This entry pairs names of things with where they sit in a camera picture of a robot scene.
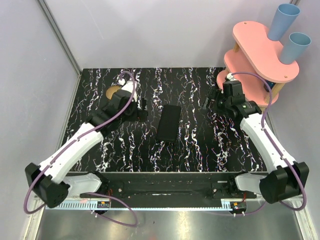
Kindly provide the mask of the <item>black zip tool case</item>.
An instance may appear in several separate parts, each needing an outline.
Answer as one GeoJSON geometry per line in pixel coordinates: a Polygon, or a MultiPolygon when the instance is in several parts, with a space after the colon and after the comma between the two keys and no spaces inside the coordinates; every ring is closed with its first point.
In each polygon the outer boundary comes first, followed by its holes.
{"type": "Polygon", "coordinates": [[[163,106],[156,140],[167,143],[174,143],[178,136],[179,122],[182,108],[178,105],[166,104],[163,106]]]}

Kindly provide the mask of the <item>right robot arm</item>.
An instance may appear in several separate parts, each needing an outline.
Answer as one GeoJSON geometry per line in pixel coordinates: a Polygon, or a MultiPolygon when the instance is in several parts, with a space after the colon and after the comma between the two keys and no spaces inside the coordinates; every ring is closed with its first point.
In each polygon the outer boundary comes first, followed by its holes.
{"type": "Polygon", "coordinates": [[[309,167],[297,162],[271,132],[260,107],[247,101],[242,83],[228,80],[222,88],[212,87],[208,91],[204,108],[233,119],[251,139],[262,157],[267,175],[239,173],[227,185],[228,195],[239,198],[244,192],[261,195],[267,203],[274,204],[301,195],[302,205],[307,203],[305,185],[309,167]]]}

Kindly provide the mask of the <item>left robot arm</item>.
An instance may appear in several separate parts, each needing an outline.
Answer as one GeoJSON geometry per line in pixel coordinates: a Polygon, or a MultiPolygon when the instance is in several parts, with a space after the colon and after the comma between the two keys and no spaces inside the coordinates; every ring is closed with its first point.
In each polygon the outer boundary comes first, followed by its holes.
{"type": "Polygon", "coordinates": [[[78,131],[52,156],[40,164],[25,168],[29,191],[49,208],[61,204],[67,196],[91,192],[97,198],[108,193],[107,182],[97,173],[67,177],[69,170],[95,145],[125,122],[145,122],[147,100],[140,102],[131,90],[118,89],[104,105],[91,112],[78,131]]]}

